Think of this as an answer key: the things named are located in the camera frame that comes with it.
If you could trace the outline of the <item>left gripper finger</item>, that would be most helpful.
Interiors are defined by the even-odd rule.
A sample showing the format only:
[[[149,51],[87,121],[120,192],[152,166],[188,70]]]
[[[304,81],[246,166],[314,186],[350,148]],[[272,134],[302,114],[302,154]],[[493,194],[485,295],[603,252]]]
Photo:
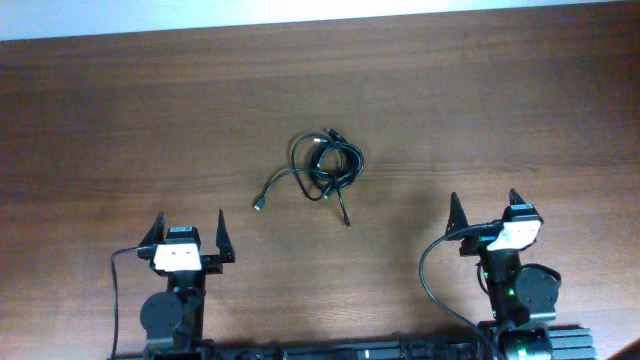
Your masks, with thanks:
[[[230,236],[228,234],[224,219],[224,212],[219,210],[218,225],[216,230],[216,246],[219,249],[219,255],[222,263],[235,262],[235,250],[232,246]]]
[[[165,213],[159,212],[150,230],[139,243],[139,247],[149,248],[161,244],[164,241],[165,221]]]

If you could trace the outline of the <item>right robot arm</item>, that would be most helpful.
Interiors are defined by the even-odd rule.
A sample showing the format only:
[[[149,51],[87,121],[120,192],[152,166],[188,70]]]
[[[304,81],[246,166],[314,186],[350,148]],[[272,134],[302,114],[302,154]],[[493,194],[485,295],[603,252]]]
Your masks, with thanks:
[[[551,359],[547,325],[556,319],[560,274],[543,265],[523,264],[520,253],[536,242],[544,224],[534,205],[509,191],[502,217],[471,225],[457,194],[450,198],[445,234],[459,241],[459,254],[479,258],[480,277],[494,320],[481,326],[490,345],[506,359]]]

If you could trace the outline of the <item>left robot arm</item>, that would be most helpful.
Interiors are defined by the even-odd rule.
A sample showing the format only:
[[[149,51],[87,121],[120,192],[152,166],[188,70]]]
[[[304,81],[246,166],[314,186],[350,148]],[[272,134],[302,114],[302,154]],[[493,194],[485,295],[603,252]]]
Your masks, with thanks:
[[[159,213],[139,244],[138,257],[167,279],[164,291],[151,295],[140,311],[146,331],[145,359],[213,359],[215,343],[203,337],[206,277],[223,272],[236,260],[224,214],[218,215],[216,254],[200,253],[201,239],[194,226],[165,227]]]

